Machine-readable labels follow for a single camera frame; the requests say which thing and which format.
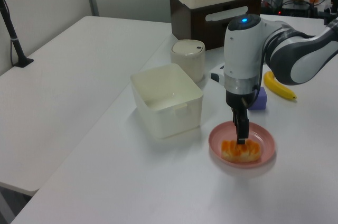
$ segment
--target purple cube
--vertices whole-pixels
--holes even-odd
[[[248,108],[249,110],[259,110],[259,109],[265,109],[266,108],[266,100],[268,99],[268,96],[266,95],[264,87],[260,87],[260,91],[258,94],[258,97],[254,104]]]

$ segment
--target food on plate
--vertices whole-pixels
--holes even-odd
[[[253,162],[260,158],[259,143],[247,139],[245,144],[239,145],[236,141],[222,142],[222,158],[228,162]]]

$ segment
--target banana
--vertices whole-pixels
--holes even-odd
[[[270,89],[275,94],[289,100],[296,99],[297,96],[295,93],[285,87],[284,85],[280,84],[274,76],[274,73],[271,71],[268,71],[264,74],[264,84],[265,86]]]

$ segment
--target dark brown box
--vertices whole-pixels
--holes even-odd
[[[188,8],[179,0],[170,0],[172,33],[179,40],[202,41],[206,50],[222,47],[227,26],[233,18],[207,22],[205,17],[242,6],[248,7],[247,13],[259,15],[261,0],[236,0],[196,9]]]

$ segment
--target white table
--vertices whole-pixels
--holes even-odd
[[[0,186],[33,195],[171,33],[85,17],[0,77]]]
[[[282,19],[308,34],[321,20]],[[169,36],[142,70],[170,62]],[[223,61],[207,51],[205,71]],[[13,224],[336,223],[338,219],[338,58],[310,82],[291,87],[297,102],[268,89],[267,109],[250,121],[271,132],[277,155],[251,170],[229,167],[208,135],[231,120],[225,90],[206,77],[199,128],[158,140],[146,130],[130,85],[36,193]]]

